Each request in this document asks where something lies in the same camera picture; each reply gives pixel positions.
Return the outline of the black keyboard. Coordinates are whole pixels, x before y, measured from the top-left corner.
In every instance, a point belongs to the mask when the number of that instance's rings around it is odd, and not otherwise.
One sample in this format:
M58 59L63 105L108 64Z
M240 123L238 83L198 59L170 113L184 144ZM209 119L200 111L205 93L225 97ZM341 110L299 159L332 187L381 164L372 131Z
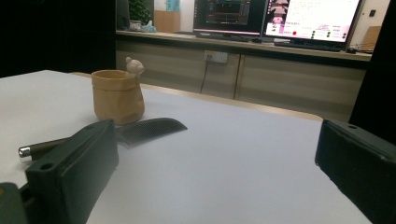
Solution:
M219 35L219 34L196 34L195 37L197 38L204 38L204 39L217 39L223 41L236 41L236 42L248 42L249 39L238 36L238 35Z
M312 50L323 50L323 51L331 51L331 52L340 52L344 49L329 47L329 46L321 46L321 45L309 45L309 44L296 44L291 42L274 42L274 46L277 47L285 47L285 48L294 48L294 49L312 49Z

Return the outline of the bright computer monitor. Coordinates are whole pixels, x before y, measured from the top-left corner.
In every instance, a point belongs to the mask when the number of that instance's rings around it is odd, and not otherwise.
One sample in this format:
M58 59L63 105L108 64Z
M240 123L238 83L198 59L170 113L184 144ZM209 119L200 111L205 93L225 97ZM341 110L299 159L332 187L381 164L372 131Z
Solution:
M266 36L345 44L362 0L268 0Z

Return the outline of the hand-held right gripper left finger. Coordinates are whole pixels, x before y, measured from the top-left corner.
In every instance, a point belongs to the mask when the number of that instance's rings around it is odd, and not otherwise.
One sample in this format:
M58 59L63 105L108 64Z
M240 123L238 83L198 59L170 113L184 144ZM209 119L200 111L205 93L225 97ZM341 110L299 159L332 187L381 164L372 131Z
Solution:
M111 120L84 127L26 171L31 224L86 224L119 164Z

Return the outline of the tan cup with bear figure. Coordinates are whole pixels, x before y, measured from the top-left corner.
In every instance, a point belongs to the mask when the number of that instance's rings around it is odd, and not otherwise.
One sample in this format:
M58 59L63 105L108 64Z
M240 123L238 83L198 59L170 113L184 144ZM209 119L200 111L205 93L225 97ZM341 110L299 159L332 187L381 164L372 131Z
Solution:
M130 57L126 70L100 70L92 73L93 110L100 120L113 119L125 125L141 119L145 113L140 75L144 65Z

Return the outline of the green potted plant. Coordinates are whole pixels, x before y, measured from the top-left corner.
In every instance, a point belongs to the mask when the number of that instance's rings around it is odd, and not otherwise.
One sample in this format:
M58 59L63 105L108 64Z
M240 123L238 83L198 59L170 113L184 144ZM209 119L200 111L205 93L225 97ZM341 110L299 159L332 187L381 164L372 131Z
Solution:
M131 21L140 21L141 29L147 30L151 21L148 0L128 0Z

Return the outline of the dark computer monitor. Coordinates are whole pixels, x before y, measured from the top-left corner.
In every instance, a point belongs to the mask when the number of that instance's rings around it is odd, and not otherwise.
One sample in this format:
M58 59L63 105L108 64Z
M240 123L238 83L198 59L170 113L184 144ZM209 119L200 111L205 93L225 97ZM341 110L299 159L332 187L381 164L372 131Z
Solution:
M253 35L262 32L268 0L194 0L196 33Z

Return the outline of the white wall socket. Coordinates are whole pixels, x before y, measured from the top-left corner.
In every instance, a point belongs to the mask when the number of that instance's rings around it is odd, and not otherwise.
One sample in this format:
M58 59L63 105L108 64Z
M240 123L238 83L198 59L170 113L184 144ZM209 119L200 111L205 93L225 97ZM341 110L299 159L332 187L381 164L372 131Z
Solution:
M206 50L205 51L205 59L212 63L227 63L228 62L228 53Z

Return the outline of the black curtain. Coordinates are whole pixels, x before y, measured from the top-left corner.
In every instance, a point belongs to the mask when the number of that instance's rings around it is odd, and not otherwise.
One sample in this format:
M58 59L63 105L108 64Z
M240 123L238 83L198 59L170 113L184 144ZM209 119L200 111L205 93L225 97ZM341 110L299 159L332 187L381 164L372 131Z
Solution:
M116 66L116 0L0 0L0 77Z
M396 0L390 0L349 122L396 145Z

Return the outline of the light blue tissue holder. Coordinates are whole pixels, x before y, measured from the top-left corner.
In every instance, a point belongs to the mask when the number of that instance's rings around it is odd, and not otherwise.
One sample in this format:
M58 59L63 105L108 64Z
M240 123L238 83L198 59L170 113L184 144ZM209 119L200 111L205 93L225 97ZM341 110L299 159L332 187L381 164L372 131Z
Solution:
M157 29L156 27L152 24L152 21L149 21L146 25L143 25L141 27L141 31L144 33L156 33Z

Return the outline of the long beige desk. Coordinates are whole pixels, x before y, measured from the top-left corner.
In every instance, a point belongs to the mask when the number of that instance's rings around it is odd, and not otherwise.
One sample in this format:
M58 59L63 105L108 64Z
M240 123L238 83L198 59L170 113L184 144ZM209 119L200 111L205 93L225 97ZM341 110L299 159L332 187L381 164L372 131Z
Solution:
M228 53L212 63L205 51ZM116 33L119 69L131 57L146 84L349 119L370 58L362 53L277 47L168 33Z

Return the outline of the brown cardboard box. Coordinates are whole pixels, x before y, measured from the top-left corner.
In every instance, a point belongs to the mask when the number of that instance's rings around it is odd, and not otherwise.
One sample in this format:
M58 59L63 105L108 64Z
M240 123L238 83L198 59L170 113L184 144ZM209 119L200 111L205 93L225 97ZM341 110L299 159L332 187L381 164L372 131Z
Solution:
M154 11L154 25L160 33L175 33L180 30L180 13L178 11Z

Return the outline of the brown cardboard sheet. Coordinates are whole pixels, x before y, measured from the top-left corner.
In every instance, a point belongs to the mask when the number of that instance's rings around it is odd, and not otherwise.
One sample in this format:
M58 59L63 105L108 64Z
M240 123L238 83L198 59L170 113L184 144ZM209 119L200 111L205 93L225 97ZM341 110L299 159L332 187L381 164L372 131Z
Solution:
M378 39L380 30L380 26L370 26L367 29L367 32L361 44L361 50L372 51L375 49L375 44Z

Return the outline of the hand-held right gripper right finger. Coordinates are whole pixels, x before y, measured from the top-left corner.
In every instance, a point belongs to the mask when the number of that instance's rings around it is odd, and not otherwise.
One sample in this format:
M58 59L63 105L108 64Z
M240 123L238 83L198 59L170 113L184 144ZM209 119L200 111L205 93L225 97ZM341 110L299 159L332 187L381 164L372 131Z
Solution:
M322 121L315 164L373 224L396 224L396 146L362 128Z

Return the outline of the black comb with handle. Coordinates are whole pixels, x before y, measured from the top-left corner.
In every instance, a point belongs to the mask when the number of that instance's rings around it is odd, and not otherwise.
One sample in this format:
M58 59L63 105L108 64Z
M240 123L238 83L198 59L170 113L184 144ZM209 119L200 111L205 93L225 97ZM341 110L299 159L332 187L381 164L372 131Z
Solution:
M129 147L186 130L187 127L176 119L156 118L119 126L116 128L116 136L119 143ZM20 147L19 159L21 162L36 161L66 140L68 137Z

